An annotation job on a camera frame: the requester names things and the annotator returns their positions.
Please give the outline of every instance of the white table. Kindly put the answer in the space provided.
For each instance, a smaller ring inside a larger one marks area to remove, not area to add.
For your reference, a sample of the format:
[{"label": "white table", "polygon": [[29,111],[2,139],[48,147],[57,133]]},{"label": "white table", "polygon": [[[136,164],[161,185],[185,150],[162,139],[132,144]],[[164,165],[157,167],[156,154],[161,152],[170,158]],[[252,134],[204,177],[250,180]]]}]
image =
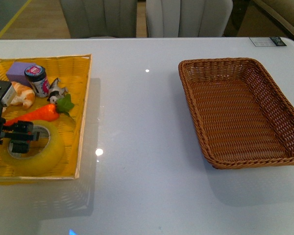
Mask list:
[{"label": "white table", "polygon": [[0,58],[93,55],[80,178],[0,186],[0,235],[293,235],[294,166],[213,169],[177,70],[255,58],[294,105],[294,42],[283,41],[0,41]]}]

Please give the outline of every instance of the purple box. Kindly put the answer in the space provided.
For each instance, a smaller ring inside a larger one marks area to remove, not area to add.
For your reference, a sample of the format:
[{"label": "purple box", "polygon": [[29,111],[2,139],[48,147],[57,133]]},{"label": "purple box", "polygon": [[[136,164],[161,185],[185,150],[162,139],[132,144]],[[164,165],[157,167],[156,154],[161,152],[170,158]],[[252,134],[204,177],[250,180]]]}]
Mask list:
[{"label": "purple box", "polygon": [[25,62],[14,62],[8,72],[6,72],[6,76],[10,82],[19,82],[25,86],[31,87],[31,84],[28,82],[24,75],[24,71],[27,67],[36,65],[35,63],[25,63]]}]

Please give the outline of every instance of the white chair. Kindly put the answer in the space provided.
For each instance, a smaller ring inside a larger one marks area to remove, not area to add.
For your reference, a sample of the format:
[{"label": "white chair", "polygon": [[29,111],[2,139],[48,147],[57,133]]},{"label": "white chair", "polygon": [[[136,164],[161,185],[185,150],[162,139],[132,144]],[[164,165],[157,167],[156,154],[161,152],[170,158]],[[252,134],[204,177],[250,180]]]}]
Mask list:
[{"label": "white chair", "polygon": [[60,0],[71,38],[136,37],[137,0]]},{"label": "white chair", "polygon": [[232,0],[146,0],[147,35],[221,37],[232,8]]}]

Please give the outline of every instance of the tape roll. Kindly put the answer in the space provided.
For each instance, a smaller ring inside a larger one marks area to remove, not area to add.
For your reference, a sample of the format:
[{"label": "tape roll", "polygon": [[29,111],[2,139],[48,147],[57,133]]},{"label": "tape roll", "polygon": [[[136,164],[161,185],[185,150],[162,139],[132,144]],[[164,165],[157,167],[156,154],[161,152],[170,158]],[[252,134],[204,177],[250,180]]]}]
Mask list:
[{"label": "tape roll", "polygon": [[22,176],[38,176],[52,170],[64,154],[64,142],[56,127],[47,121],[33,121],[33,132],[40,132],[39,140],[30,143],[26,154],[12,153],[10,139],[0,146],[2,160]]}]

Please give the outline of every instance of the woven texture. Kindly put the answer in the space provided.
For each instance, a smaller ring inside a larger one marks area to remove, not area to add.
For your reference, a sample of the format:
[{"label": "woven texture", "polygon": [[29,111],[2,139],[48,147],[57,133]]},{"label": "woven texture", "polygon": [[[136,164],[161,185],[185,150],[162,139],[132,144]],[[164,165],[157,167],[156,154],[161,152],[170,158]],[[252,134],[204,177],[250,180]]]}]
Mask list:
[{"label": "woven texture", "polygon": [[[74,108],[70,111],[72,118],[61,114],[52,122],[65,142],[65,154],[56,167],[39,177],[24,177],[6,165],[0,157],[0,182],[24,182],[37,180],[75,179],[79,176],[81,144],[84,130],[86,100],[88,94],[91,55],[72,55],[46,58],[0,59],[0,80],[8,80],[6,72],[15,62],[33,62],[46,69],[48,80],[52,83],[57,77],[61,79],[60,87],[67,87],[71,94]],[[34,111],[49,102],[47,98],[35,98],[28,110],[22,106],[10,106],[2,114],[6,120]]]},{"label": "woven texture", "polygon": [[213,167],[294,165],[294,108],[261,63],[198,59],[178,68],[203,155]]}]

